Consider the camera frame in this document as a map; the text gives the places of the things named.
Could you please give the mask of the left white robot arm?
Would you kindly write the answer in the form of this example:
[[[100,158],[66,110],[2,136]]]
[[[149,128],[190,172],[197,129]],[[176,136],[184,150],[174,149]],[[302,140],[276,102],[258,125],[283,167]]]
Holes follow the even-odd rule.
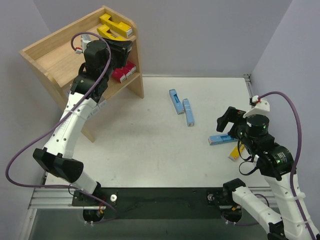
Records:
[[[92,40],[83,52],[84,62],[74,78],[61,124],[33,158],[51,175],[84,191],[83,199],[91,206],[100,203],[100,183],[84,171],[84,164],[73,158],[81,130],[108,88],[113,71],[126,66],[133,42],[111,39]]]

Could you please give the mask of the silver toothpaste box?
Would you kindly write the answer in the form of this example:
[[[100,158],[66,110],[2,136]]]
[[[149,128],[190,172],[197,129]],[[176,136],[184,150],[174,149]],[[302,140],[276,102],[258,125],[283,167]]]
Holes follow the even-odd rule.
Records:
[[[91,111],[91,115],[94,116],[99,110],[100,110],[100,107],[97,105],[97,106]]]
[[[103,107],[106,106],[107,103],[108,103],[107,100],[102,100],[101,102],[99,102],[98,106],[100,109],[102,109]]]

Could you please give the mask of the pink toothpaste box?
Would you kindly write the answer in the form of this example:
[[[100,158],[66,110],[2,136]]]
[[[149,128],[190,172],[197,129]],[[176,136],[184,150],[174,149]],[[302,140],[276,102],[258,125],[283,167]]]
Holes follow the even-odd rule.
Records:
[[[125,67],[129,70],[129,72],[131,74],[133,74],[133,73],[135,73],[137,71],[137,66],[134,63],[132,63],[131,61],[129,61],[129,60],[126,62],[126,66]]]
[[[128,79],[132,75],[131,70],[129,68],[127,68],[127,67],[122,67],[121,71],[125,75],[126,79]]]
[[[116,81],[119,82],[119,83],[122,83],[122,82],[124,82],[124,81],[127,79],[126,74],[123,73],[123,71],[122,71],[121,68],[116,68],[116,69],[113,71],[113,73],[112,73],[111,76],[112,76],[112,78],[113,78],[114,80],[116,80]]]

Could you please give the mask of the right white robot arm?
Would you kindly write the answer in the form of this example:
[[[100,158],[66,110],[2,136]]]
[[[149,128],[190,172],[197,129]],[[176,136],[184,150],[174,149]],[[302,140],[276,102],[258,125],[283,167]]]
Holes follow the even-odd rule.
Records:
[[[239,178],[223,184],[221,197],[227,204],[244,208],[265,230],[269,240],[318,240],[320,232],[311,220],[300,191],[294,159],[290,151],[269,134],[269,118],[262,114],[245,115],[230,106],[217,119],[218,132],[232,123],[228,134],[248,151],[254,170],[269,184],[279,212],[275,212]]]

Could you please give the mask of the yellow toothpaste box front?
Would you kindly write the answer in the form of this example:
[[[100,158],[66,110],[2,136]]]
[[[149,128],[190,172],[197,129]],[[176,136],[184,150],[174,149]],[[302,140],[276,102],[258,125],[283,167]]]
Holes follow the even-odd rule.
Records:
[[[107,25],[112,31],[116,32],[117,34],[126,39],[133,35],[133,29],[131,26],[122,21],[113,21],[112,17],[107,13],[100,16],[99,19],[103,25]]]

